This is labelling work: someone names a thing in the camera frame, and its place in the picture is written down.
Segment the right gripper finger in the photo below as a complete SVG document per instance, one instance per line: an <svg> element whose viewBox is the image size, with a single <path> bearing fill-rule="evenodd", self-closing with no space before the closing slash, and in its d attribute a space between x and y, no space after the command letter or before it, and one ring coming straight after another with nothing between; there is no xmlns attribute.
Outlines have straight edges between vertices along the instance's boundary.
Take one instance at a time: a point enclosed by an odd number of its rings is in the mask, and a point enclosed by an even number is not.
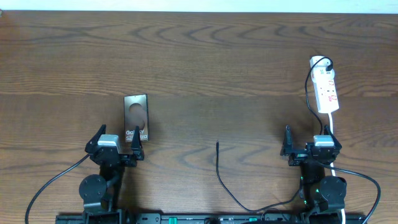
<svg viewBox="0 0 398 224"><path fill-rule="evenodd" d="M331 128L329 127L329 125L327 125L327 124L324 125L323 134L324 134L325 136L328 136L330 139L332 139L332 141L333 141L334 146L335 146L336 149L341 149L341 148L342 148L342 145L341 145L340 142L337 140L337 138L335 138L335 136L334 136L334 134L332 133Z"/></svg>
<svg viewBox="0 0 398 224"><path fill-rule="evenodd" d="M293 153L293 151L294 151L294 147L293 147L292 132L291 132L290 126L287 125L285 127L284 141L282 143L280 155L281 156L289 156L289 155L291 155L291 153Z"/></svg>

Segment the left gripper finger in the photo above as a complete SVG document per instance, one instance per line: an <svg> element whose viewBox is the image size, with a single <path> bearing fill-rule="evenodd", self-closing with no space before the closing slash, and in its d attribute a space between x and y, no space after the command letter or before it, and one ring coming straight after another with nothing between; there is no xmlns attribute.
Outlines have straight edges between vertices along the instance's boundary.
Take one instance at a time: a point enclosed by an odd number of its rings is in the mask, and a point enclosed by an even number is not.
<svg viewBox="0 0 398 224"><path fill-rule="evenodd" d="M135 157L136 160L143 161L144 150L142 148L141 135L139 131L140 131L139 126L136 126L132 137L131 151L133 152L133 156Z"/></svg>
<svg viewBox="0 0 398 224"><path fill-rule="evenodd" d="M94 154L98 150L98 141L102 134L106 133L106 125L102 124L96 134L87 142L85 146L85 152L88 154Z"/></svg>

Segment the Samsung Galaxy smartphone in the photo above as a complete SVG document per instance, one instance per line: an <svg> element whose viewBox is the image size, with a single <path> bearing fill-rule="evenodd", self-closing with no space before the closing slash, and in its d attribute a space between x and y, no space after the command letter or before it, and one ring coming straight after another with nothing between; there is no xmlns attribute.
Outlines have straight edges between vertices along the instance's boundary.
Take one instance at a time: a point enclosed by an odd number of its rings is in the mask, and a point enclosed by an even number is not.
<svg viewBox="0 0 398 224"><path fill-rule="evenodd" d="M149 109L147 94L124 97L124 140L131 142L136 127L141 141L149 140Z"/></svg>

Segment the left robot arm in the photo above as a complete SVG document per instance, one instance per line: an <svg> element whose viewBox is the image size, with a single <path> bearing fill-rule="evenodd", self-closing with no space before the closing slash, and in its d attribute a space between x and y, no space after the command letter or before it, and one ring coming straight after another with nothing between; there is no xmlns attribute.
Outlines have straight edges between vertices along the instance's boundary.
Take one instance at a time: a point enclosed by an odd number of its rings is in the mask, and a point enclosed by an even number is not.
<svg viewBox="0 0 398 224"><path fill-rule="evenodd" d="M118 207L125 168L137 166L144 160L140 128L135 127L131 153L121 154L119 136L106 134L106 125L88 141L85 152L99 165L99 174L85 177L79 194L83 199L83 223L135 223L136 218L127 209Z"/></svg>

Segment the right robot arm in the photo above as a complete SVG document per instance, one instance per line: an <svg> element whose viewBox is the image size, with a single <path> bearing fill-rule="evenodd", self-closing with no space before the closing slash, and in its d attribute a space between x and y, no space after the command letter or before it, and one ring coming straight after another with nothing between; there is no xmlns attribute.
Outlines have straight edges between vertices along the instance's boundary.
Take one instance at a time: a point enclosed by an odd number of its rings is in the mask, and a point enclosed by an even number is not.
<svg viewBox="0 0 398 224"><path fill-rule="evenodd" d="M347 183L344 178L325 174L325 166L336 160L342 146L328 126L315 135L303 149L295 149L290 126L285 127L281 156L289 158L289 166L299 166L301 197L305 210L298 218L303 223L339 223L338 214L345 208Z"/></svg>

